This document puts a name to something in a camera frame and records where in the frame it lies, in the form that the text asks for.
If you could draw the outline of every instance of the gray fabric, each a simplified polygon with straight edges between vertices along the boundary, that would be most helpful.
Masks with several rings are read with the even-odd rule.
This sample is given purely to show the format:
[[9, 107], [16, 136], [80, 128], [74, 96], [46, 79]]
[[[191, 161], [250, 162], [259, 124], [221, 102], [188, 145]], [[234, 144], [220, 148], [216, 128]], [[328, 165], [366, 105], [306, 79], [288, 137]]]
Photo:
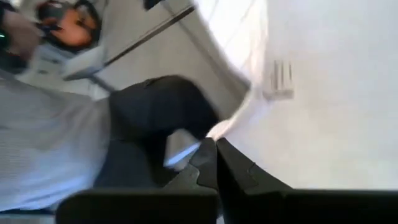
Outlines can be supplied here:
[[108, 103], [0, 78], [0, 211], [38, 209], [93, 185]]

